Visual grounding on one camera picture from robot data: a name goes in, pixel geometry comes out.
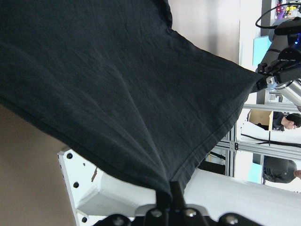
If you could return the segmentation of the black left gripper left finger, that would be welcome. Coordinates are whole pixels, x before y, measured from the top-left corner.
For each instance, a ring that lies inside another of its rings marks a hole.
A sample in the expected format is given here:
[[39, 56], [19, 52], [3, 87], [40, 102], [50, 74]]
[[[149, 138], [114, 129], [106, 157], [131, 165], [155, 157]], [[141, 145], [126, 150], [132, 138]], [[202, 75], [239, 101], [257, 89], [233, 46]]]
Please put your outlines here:
[[170, 211], [171, 199], [168, 193], [156, 191], [156, 208], [160, 211]]

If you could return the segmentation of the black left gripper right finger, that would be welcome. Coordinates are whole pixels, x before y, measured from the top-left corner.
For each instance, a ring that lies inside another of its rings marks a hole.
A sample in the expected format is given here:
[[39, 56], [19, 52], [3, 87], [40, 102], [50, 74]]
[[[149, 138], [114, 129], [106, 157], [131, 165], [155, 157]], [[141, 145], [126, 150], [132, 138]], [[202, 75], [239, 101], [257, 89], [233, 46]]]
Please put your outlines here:
[[173, 211], [182, 211], [186, 208], [186, 203], [178, 181], [170, 182], [170, 191], [172, 195], [171, 208]]

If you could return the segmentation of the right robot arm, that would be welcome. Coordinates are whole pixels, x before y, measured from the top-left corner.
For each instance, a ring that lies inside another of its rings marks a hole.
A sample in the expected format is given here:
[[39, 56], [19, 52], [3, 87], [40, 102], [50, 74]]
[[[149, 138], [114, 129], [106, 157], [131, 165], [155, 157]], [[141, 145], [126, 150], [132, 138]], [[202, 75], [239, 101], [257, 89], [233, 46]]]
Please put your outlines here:
[[301, 18], [276, 21], [268, 38], [271, 42], [256, 72], [263, 78], [257, 91], [277, 90], [301, 110]]

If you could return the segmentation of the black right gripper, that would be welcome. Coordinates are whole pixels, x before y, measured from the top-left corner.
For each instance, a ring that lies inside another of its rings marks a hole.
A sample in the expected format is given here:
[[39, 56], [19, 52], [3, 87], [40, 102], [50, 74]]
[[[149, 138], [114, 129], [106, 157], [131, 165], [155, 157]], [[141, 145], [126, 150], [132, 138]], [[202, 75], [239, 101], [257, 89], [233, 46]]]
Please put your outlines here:
[[[256, 72], [262, 75], [272, 75], [276, 77], [279, 84], [294, 81], [301, 78], [301, 48], [285, 48], [280, 52], [276, 61], [260, 63]], [[262, 90], [268, 87], [267, 80], [264, 77], [256, 82], [256, 89]]]

